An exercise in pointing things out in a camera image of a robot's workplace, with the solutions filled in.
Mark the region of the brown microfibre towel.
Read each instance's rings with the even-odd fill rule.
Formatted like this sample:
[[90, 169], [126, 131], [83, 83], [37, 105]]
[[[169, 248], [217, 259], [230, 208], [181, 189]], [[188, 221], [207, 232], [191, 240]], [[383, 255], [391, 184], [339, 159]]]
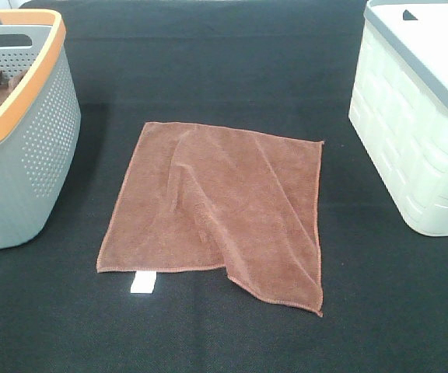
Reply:
[[264, 302], [321, 314], [322, 149], [255, 131], [146, 123], [97, 271], [222, 268]]

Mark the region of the white woven-pattern storage basket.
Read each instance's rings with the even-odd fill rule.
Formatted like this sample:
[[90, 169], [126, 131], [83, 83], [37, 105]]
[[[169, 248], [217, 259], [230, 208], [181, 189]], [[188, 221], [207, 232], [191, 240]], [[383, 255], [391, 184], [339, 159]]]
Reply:
[[406, 224], [448, 236], [448, 1], [369, 1], [348, 116]]

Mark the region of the black fabric table cover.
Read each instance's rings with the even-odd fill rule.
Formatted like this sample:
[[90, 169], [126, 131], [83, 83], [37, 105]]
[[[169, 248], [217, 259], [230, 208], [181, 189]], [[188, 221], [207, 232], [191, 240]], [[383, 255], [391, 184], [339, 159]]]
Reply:
[[[0, 372], [448, 372], [448, 237], [411, 230], [348, 120], [362, 1], [31, 1], [82, 112], [45, 228], [0, 250]], [[323, 316], [222, 270], [151, 295], [96, 258], [147, 121], [323, 141]]]

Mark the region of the grey perforated laundry basket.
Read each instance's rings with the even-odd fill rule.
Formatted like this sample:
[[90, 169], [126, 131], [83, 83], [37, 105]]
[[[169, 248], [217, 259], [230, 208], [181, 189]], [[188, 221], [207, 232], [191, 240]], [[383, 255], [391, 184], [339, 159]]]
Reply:
[[81, 113], [65, 35], [53, 10], [0, 10], [0, 71], [19, 79], [0, 105], [0, 249], [42, 230], [75, 153]]

